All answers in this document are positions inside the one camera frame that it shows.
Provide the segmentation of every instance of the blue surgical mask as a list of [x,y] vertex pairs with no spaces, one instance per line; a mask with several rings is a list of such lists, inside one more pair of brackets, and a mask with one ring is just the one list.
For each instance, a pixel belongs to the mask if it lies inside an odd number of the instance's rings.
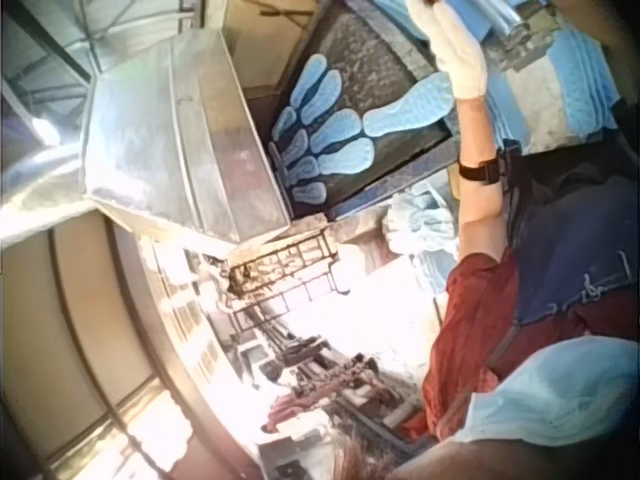
[[559,447],[614,430],[638,392],[640,345],[586,336],[529,357],[491,393],[474,394],[454,441]]

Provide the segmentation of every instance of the watch strap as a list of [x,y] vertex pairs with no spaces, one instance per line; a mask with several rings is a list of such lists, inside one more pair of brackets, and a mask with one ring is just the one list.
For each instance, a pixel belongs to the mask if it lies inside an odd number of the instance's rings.
[[468,167],[458,162],[460,176],[471,182],[493,185],[500,181],[500,163],[498,156],[493,160],[480,163],[477,167]]

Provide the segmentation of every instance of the red shirt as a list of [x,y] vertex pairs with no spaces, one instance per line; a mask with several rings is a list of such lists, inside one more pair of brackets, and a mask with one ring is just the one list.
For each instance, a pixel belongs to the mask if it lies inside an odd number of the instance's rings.
[[[405,426],[411,436],[425,430],[436,434],[436,425],[459,393],[493,390],[548,345],[585,334],[638,340],[637,297],[632,289],[620,289],[523,328],[490,370],[485,367],[489,355],[513,325],[517,291],[516,258],[508,250],[500,263],[485,254],[469,255],[451,272],[447,312],[422,385],[426,416]],[[440,427],[441,440],[463,426],[467,406]]]

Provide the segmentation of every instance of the white glove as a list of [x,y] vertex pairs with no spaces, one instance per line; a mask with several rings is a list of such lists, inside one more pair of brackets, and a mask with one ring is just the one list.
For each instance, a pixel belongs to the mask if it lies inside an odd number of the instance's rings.
[[429,37],[438,68],[449,74],[453,95],[468,99],[487,91],[487,65],[480,44],[444,0],[433,7],[424,0],[407,0],[409,15]]

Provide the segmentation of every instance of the metal rack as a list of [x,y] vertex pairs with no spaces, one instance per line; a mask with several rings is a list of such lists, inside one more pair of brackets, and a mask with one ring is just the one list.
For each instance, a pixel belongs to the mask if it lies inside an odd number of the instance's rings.
[[233,267],[229,290],[241,303],[233,311],[234,329],[246,332],[332,292],[347,293],[339,291],[333,276],[336,262],[322,231]]

